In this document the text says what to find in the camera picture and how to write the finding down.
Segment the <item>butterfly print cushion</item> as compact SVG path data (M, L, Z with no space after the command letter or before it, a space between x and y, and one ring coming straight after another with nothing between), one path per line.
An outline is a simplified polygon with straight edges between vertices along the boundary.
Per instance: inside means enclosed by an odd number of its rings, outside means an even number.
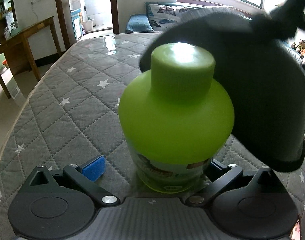
M233 12L229 5L210 7L170 6L162 4L148 4L147 13L154 31L164 32L181 23L206 16L213 12Z

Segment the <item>green foot wash bottle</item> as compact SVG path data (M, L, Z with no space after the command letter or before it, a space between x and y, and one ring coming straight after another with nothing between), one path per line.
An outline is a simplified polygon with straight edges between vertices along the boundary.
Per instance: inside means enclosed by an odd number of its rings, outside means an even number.
M119 120L136 166L149 188L191 188L234 126L234 107L213 75L213 55L188 43L155 48L150 69L124 90Z

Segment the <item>dark wooden shelf unit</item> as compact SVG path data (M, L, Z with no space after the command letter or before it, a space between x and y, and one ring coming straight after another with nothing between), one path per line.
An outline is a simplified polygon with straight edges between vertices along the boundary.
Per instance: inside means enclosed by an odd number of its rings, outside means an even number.
M13 0L0 0L0 45L10 39L18 30Z

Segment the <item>white bucket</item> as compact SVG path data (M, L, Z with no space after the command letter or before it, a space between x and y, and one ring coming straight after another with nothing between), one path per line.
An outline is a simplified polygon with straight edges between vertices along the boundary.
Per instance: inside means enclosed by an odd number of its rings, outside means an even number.
M93 26L93 19L90 20L86 20L82 22L82 26L84 28L84 31L86 33L89 33L90 31L93 30L94 26Z

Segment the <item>grey microfibre cloth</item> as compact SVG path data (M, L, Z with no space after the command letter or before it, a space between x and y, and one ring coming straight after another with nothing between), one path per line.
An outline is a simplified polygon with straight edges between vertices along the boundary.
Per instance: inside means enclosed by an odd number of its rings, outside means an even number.
M213 12L163 33L139 67L149 70L152 51L166 43L208 50L216 61L214 79L234 106L232 134L270 168L292 172L305 158L305 71L280 45L279 36L268 18Z

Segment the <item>blue small cabinet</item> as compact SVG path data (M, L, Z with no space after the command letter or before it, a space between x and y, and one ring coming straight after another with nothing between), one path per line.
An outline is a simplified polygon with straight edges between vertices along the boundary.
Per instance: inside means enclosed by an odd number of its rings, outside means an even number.
M82 37L82 25L80 20L81 9L71 10L71 19L74 29L75 39L79 40Z

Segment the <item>plush toys on sofa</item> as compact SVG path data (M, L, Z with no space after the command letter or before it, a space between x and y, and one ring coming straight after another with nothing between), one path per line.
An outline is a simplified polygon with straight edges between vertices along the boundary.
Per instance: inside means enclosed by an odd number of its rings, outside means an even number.
M305 59L305 40L300 40L298 43L293 42L291 48L300 54L301 59Z

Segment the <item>blue sofa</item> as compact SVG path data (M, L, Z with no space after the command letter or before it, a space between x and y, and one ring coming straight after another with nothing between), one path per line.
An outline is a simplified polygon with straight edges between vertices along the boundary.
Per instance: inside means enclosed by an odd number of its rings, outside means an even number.
M191 6L191 7L210 7L210 6L202 6L202 5L196 5L196 4L189 4L189 3L152 3L148 2L145 4L146 6L146 13L144 14L136 14L132 15L127 23L125 31L127 33L135 33L135 32L151 32L154 31L151 27L148 19L148 13L147 13L147 7L148 4L162 4L162 5L170 5L170 6ZM236 9L235 7L234 11L231 12L233 14L238 14L241 16L245 16L247 18L251 17L251 14L245 11L242 11L240 9Z

